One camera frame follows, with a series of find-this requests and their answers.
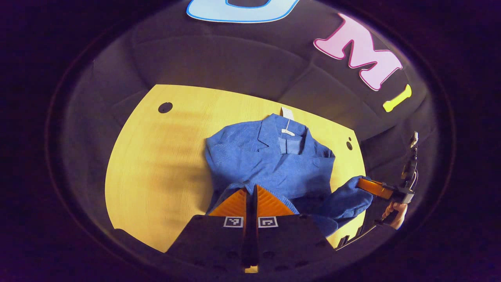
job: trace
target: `black fabric backdrop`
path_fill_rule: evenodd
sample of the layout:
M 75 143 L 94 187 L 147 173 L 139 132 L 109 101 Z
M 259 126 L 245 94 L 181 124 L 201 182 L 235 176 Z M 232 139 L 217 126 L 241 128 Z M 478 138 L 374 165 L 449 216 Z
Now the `black fabric backdrop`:
M 363 141 L 367 175 L 388 183 L 400 183 L 400 172 L 409 153 L 407 143 L 417 130 L 421 134 L 420 154 L 425 157 L 419 161 L 423 167 L 422 181 L 408 217 L 425 195 L 429 199 L 428 209 L 435 202 L 433 197 L 442 186 L 433 187 L 431 195 L 427 193 L 434 177 L 433 166 L 439 160 L 436 151 L 440 132 L 430 135 L 437 129 L 433 95 L 417 75 L 416 67 L 395 47 L 386 46 L 373 35 L 376 50 L 394 50 L 404 65 L 375 92 L 359 78 L 360 68 L 348 67 L 349 50 L 346 59 L 334 60 L 313 46 L 314 38 L 327 38 L 342 22 L 336 10 L 325 4 L 302 1 L 283 20 L 242 25 L 194 20 L 185 12 L 188 2 L 166 6 L 109 45 L 102 39 L 97 41 L 92 48 L 98 55 L 81 60 L 84 67 L 74 69 L 83 69 L 82 72 L 76 74 L 75 81 L 68 79 L 68 90 L 56 96 L 62 101 L 60 111 L 64 114 L 52 119 L 54 126 L 61 124 L 60 132 L 51 132 L 58 147 L 51 155 L 58 155 L 57 163 L 63 163 L 55 173 L 66 176 L 61 188 L 75 195 L 75 204 L 101 229 L 117 233 L 109 220 L 104 197 L 111 150 L 128 116 L 155 84 L 245 93 L 348 126 Z M 400 93 L 407 83 L 413 88 L 412 97 L 386 113 L 382 103 Z M 446 111 L 443 102 L 435 107 Z M 447 124 L 448 116 L 441 118 Z M 387 205 L 380 199 L 374 201 L 367 211 L 365 230 L 381 217 Z M 340 256 L 344 259 L 339 259 L 337 265 L 342 267 L 366 256 L 394 235 L 394 230 L 380 228 L 374 233 L 367 245 L 357 244 L 358 251 L 354 252 L 352 246 L 346 248 L 348 253 Z M 141 256 L 154 252 L 138 244 L 136 251 Z M 131 248 L 124 242 L 122 245 Z
M 483 35 L 494 31 L 499 24 L 492 16 L 495 9 L 489 2 L 469 6 L 420 2 L 419 7 L 392 2 L 363 4 L 358 7 L 359 15 L 387 25 L 405 38 L 445 85 L 455 109 L 459 154 L 452 189 L 447 190 L 441 204 L 419 232 L 393 245 L 391 251 L 380 251 L 364 265 L 356 265 L 342 278 L 383 281 L 410 275 L 409 280 L 498 280 L 499 244 L 495 230 L 490 228 L 495 221 L 489 218 L 496 218 L 498 197 L 495 189 L 486 189 L 488 176 L 495 176 L 494 156 L 499 148 L 492 138 L 495 135 L 492 132 L 498 131 L 496 111 L 491 106 L 496 100 L 489 99 L 488 95 L 498 93 L 499 88 L 492 83 L 496 73 L 487 70 L 498 57 L 492 52 L 492 45 L 479 44 L 488 38 Z M 26 6 L 7 7 L 6 11 L 11 13 L 4 18 L 8 24 L 4 70 L 9 71 L 3 76 L 8 87 L 2 114 L 12 115 L 4 119 L 9 122 L 3 133 L 5 137 L 18 138 L 15 142 L 7 142 L 2 150 L 3 159 L 12 160 L 13 164 L 7 166 L 3 174 L 3 182 L 9 186 L 5 190 L 1 213 L 7 226 L 7 232 L 2 233 L 1 259 L 5 266 L 2 277 L 77 281 L 106 277 L 142 279 L 140 272 L 110 256 L 79 229 L 53 192 L 42 165 L 44 116 L 56 82 L 82 46 L 106 26 L 124 15 L 134 14 L 140 4 L 44 2 Z M 394 23 L 395 15 L 399 17 L 398 25 Z M 467 54 L 478 49 L 482 52 L 475 60 L 465 59 Z M 436 125 L 427 126 L 430 136 L 437 135 L 439 131 L 433 130 Z M 393 133 L 395 138 L 389 139 L 402 146 L 407 134 L 399 130 L 394 132 L 395 128 L 391 128 L 383 134 Z M 364 146 L 364 155 L 368 150 L 376 150 L 378 138 L 382 136 L 371 139 L 375 142 L 372 149 Z M 492 157 L 479 163 L 487 156 Z M 375 173 L 379 165 L 401 167 L 391 162 L 366 161 L 368 174 Z

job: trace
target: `foam letter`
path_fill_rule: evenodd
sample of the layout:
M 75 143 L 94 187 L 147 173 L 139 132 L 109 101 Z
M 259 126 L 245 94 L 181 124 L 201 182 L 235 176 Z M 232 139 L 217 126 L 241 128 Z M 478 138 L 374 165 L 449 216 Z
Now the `foam letter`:
M 285 18 L 299 0 L 268 0 L 260 7 L 240 7 L 228 0 L 192 0 L 186 13 L 209 22 L 266 23 Z
M 358 68 L 375 63 L 370 69 L 362 69 L 360 78 L 372 90 L 381 89 L 381 84 L 397 69 L 402 69 L 402 64 L 388 50 L 374 51 L 371 34 L 365 27 L 343 14 L 339 16 L 344 19 L 342 25 L 327 39 L 316 39 L 313 44 L 334 59 L 342 60 L 344 49 L 353 42 L 348 66 Z

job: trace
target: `human hand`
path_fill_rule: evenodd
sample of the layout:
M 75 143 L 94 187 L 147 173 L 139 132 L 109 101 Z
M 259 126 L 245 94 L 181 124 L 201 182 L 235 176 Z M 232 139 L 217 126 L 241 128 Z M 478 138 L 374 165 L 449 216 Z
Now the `human hand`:
M 405 219 L 405 214 L 407 213 L 407 204 L 400 204 L 391 202 L 390 205 L 386 208 L 386 211 L 383 213 L 382 218 L 385 219 L 392 211 L 396 210 L 398 212 L 395 219 L 390 223 L 390 226 L 398 229 L 402 226 L 402 223 Z

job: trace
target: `wooden table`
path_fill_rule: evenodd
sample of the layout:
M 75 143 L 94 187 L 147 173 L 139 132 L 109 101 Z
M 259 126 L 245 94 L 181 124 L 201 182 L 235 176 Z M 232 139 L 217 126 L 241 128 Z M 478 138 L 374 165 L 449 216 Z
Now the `wooden table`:
M 166 102 L 173 108 L 160 113 L 159 106 Z M 203 155 L 205 139 L 226 125 L 280 115 L 281 106 L 291 109 L 295 121 L 334 152 L 332 191 L 353 176 L 365 175 L 357 138 L 349 128 L 248 95 L 155 85 L 130 115 L 111 153 L 105 194 L 113 227 L 166 252 L 192 216 L 207 211 L 212 185 Z M 331 245 L 337 247 L 347 235 L 353 238 L 364 216 L 365 212 L 330 236 Z

